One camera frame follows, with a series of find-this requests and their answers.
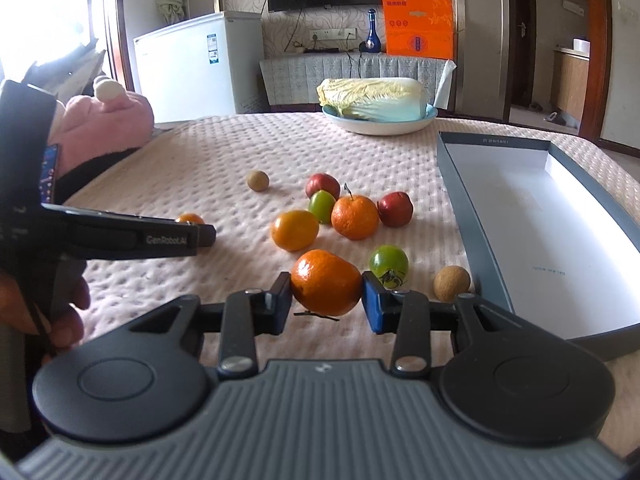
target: orange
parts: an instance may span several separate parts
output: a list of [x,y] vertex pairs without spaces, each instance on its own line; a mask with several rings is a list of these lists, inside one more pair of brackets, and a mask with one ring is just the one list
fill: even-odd
[[271,224],[271,238],[278,247],[293,253],[311,245],[319,230],[318,219],[312,213],[295,209],[282,213]]
[[377,206],[366,196],[343,196],[331,212],[331,225],[349,240],[364,240],[373,236],[380,216]]
[[343,316],[360,301],[362,276],[348,261],[314,249],[293,265],[291,288],[294,297],[310,312]]
[[196,213],[182,213],[178,218],[175,219],[176,222],[191,223],[191,224],[204,224],[204,220],[196,215]]

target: human hand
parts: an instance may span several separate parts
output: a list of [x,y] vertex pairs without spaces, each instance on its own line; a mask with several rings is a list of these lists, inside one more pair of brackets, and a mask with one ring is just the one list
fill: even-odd
[[[85,310],[90,304],[89,286],[84,278],[80,278],[76,285],[70,303]],[[55,320],[52,324],[41,314],[44,325],[52,345],[65,351],[80,341],[84,336],[84,326],[78,312],[70,308],[68,314]],[[8,324],[25,334],[37,334],[35,323],[29,314],[24,298],[16,281],[7,273],[0,270],[0,323]]]

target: blue and white plate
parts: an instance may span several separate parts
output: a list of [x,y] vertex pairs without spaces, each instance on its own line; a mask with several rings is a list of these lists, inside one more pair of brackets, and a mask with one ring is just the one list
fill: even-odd
[[332,106],[323,106],[322,113],[333,124],[354,134],[371,136],[396,136],[417,132],[433,122],[438,116],[438,109],[427,105],[424,119],[417,121],[403,121],[400,123],[379,123],[375,121],[364,121],[359,119],[347,119],[339,117],[337,111]]

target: orange gift box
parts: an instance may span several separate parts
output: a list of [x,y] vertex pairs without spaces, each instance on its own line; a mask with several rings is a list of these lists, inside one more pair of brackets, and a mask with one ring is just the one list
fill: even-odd
[[453,59],[452,0],[382,0],[386,52]]

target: green fruit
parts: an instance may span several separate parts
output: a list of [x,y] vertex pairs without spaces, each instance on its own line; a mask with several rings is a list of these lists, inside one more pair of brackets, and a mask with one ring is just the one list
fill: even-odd
[[369,259],[369,269],[385,288],[398,288],[409,272],[409,258],[400,247],[380,245]]
[[315,216],[321,224],[331,223],[331,212],[334,210],[334,196],[321,189],[314,193],[309,201],[309,212]]

